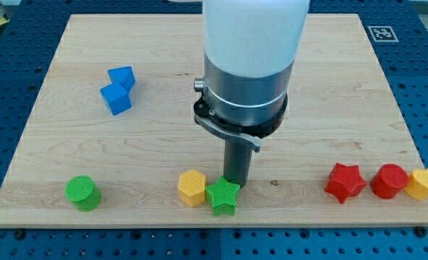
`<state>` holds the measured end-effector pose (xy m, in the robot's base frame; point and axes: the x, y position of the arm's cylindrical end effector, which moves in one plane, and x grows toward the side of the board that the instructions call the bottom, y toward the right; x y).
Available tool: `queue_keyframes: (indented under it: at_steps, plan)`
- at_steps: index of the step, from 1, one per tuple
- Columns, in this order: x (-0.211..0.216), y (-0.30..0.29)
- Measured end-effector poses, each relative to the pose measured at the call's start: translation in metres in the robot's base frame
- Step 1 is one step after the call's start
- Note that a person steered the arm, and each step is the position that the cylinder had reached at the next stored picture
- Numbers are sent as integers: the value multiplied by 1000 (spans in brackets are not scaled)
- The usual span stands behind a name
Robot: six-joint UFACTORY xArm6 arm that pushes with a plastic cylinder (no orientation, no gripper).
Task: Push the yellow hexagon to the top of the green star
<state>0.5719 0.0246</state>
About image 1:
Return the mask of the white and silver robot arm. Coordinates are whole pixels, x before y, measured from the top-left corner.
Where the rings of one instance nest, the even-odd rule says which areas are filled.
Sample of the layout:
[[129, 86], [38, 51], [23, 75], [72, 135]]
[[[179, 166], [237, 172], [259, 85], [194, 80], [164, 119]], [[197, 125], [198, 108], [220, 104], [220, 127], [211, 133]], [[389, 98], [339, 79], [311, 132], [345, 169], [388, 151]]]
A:
[[204, 0], [195, 121], [255, 152], [280, 125], [309, 0]]

